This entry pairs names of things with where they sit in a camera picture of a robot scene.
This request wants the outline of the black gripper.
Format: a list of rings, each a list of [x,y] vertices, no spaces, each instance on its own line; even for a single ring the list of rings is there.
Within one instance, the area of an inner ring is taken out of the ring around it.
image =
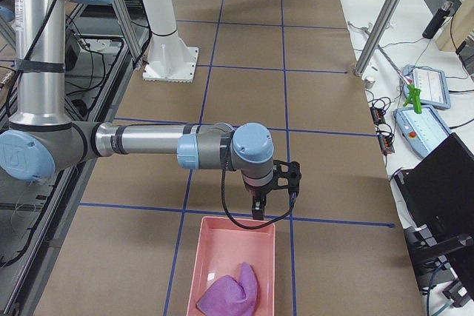
[[[264,210],[267,201],[267,194],[270,191],[269,186],[267,184],[264,186],[252,186],[248,184],[247,191],[251,194],[253,199],[253,219],[264,219]]]

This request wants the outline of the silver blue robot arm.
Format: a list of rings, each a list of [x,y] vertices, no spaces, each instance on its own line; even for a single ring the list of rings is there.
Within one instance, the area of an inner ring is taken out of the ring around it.
[[[1,134],[1,167],[37,181],[83,161],[114,154],[170,153],[185,169],[238,170],[262,221],[275,189],[274,146],[268,129],[250,123],[121,125],[71,120],[64,109],[65,5],[114,0],[15,0],[17,109]]]

